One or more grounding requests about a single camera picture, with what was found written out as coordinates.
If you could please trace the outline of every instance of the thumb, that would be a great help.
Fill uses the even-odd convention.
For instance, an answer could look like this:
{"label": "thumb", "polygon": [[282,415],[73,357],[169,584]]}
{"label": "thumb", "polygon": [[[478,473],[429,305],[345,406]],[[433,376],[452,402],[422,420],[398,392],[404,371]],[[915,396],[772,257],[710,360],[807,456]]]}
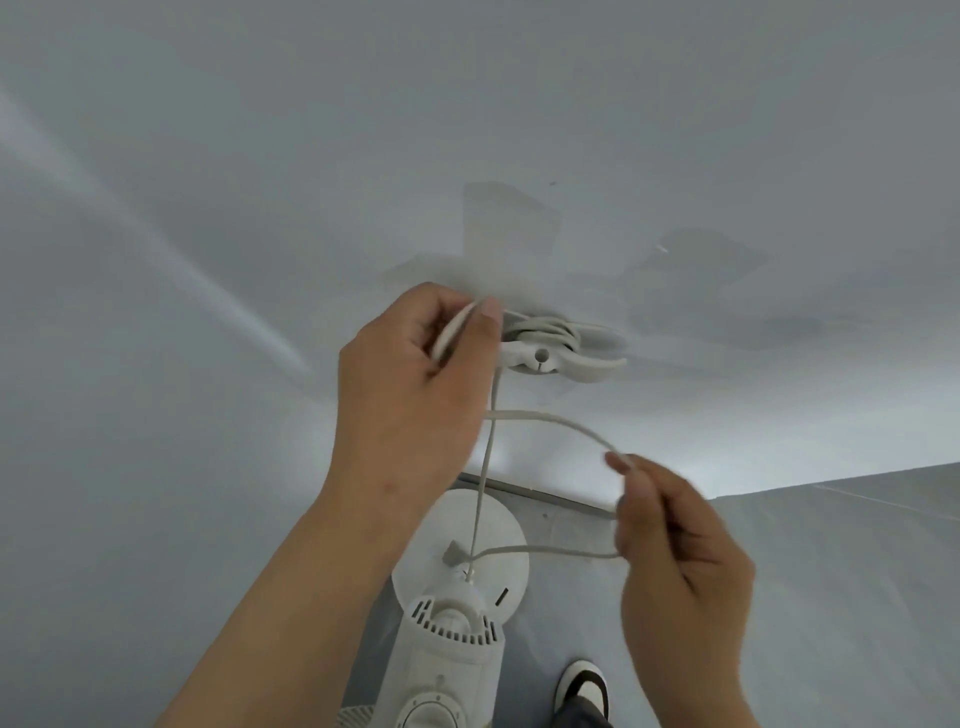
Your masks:
{"label": "thumb", "polygon": [[625,473],[616,519],[616,548],[645,588],[656,595],[682,586],[684,578],[670,547],[663,502],[650,475],[638,469]]}
{"label": "thumb", "polygon": [[503,307],[497,299],[484,299],[467,319],[460,339],[444,369],[437,376],[451,388],[453,399],[469,400],[486,407],[493,371],[500,355]]}

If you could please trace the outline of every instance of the white cable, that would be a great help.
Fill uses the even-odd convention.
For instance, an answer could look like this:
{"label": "white cable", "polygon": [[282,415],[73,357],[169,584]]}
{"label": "white cable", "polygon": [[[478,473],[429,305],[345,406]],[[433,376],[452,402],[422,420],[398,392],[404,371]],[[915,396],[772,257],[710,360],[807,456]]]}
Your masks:
{"label": "white cable", "polygon": [[[499,367],[493,372],[493,386],[490,390],[490,409],[496,408],[496,391],[500,388],[500,374],[503,372]],[[487,449],[483,453],[483,465],[480,466],[480,482],[477,485],[477,509],[473,515],[473,538],[470,539],[470,556],[467,567],[467,581],[473,577],[473,562],[475,558],[473,552],[477,548],[477,531],[480,530],[480,511],[483,508],[483,492],[487,489],[487,470],[490,469],[490,453],[493,451],[493,431],[496,429],[496,420],[490,422],[490,435],[487,437]]]}
{"label": "white cable", "polygon": [[490,456],[493,450],[493,431],[497,420],[527,420],[545,423],[554,423],[563,425],[570,429],[575,429],[581,434],[587,435],[592,440],[600,443],[604,448],[612,452],[621,463],[629,470],[633,470],[635,465],[611,443],[591,430],[589,427],[568,420],[560,415],[551,415],[546,412],[534,412],[526,409],[496,409],[496,393],[500,386],[501,369],[497,368],[493,373],[493,386],[490,392],[490,410],[484,415],[485,420],[490,420],[490,434],[487,436],[487,448],[484,450],[483,465],[480,466],[480,482],[477,485],[477,508],[473,516],[473,538],[470,541],[470,554],[467,558],[467,581],[473,577],[473,564],[485,556],[494,556],[498,553],[553,553],[559,556],[581,556],[588,559],[615,559],[618,553],[593,553],[590,551],[578,551],[571,548],[559,548],[557,546],[498,546],[496,548],[487,548],[474,555],[477,545],[477,530],[480,525],[480,511],[483,509],[483,494],[487,489],[487,472],[490,469]]}
{"label": "white cable", "polygon": [[[447,324],[446,328],[437,338],[437,343],[434,345],[434,350],[431,353],[431,357],[434,360],[439,360],[443,356],[444,350],[450,345],[450,342],[456,335],[456,332],[466,321],[466,316],[469,314],[469,308],[465,309],[465,312],[466,314],[459,321],[457,318],[454,318],[452,321],[450,321],[450,323]],[[558,344],[567,347],[574,353],[580,352],[580,331],[564,319],[557,318],[555,316],[525,316],[524,314],[515,313],[513,311],[508,311],[508,313],[518,318],[519,321],[504,327],[504,341],[514,341],[523,333],[534,332],[539,334],[540,337],[545,336],[553,341],[556,341]],[[482,559],[485,556],[493,556],[498,553],[554,553],[561,556],[581,556],[590,559],[617,558],[619,556],[618,553],[592,553],[590,551],[578,551],[571,548],[559,548],[556,546],[498,546],[496,548],[488,548],[480,553],[474,553],[477,546],[477,531],[480,527],[480,512],[483,509],[483,495],[487,489],[487,473],[490,470],[490,458],[493,451],[493,435],[494,431],[496,430],[497,420],[539,421],[545,423],[554,423],[555,425],[563,425],[564,427],[575,429],[577,432],[587,435],[589,438],[600,443],[600,445],[612,452],[628,470],[633,470],[635,467],[630,460],[628,460],[617,448],[615,448],[603,437],[598,435],[589,427],[584,427],[583,425],[575,423],[572,420],[568,420],[565,417],[547,414],[546,412],[534,412],[524,409],[497,410],[496,394],[500,386],[501,373],[502,370],[497,368],[493,374],[493,385],[490,392],[490,410],[488,410],[484,415],[485,420],[490,420],[490,434],[487,436],[487,447],[483,454],[483,465],[480,467],[480,482],[477,484],[477,507],[473,516],[473,536],[470,539],[470,553],[467,557],[467,581],[470,581],[473,578],[473,564],[478,559]]]}

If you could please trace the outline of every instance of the foot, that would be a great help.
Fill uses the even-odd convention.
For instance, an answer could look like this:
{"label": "foot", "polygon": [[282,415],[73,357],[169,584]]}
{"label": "foot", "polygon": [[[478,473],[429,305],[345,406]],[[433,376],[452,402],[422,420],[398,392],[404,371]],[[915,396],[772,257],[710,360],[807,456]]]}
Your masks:
{"label": "foot", "polygon": [[610,699],[607,697],[607,680],[600,668],[587,660],[577,660],[564,670],[557,685],[557,695],[554,698],[554,713],[559,711],[564,703],[575,695],[593,703],[594,707],[606,719],[610,719]]}

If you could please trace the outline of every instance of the floor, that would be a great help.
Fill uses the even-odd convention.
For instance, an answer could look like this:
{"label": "floor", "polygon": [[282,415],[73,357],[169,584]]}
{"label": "floor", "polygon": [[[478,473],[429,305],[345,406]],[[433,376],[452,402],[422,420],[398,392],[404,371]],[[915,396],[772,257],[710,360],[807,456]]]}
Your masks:
{"label": "floor", "polygon": [[[531,544],[604,550],[612,523],[494,492]],[[763,725],[948,728],[960,716],[960,466],[714,501],[757,564],[743,682]],[[549,724],[563,668],[606,673],[616,726],[656,726],[622,641],[622,562],[531,557],[494,723]],[[373,703],[400,616],[388,583],[345,705]]]}

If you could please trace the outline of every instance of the pant leg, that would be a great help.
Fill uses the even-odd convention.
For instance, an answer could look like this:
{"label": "pant leg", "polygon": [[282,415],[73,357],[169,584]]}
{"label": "pant leg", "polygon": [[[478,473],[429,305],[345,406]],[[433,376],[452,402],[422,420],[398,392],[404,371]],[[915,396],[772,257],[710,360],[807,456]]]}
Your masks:
{"label": "pant leg", "polygon": [[553,716],[550,728],[612,728],[603,714],[585,697],[574,695]]}

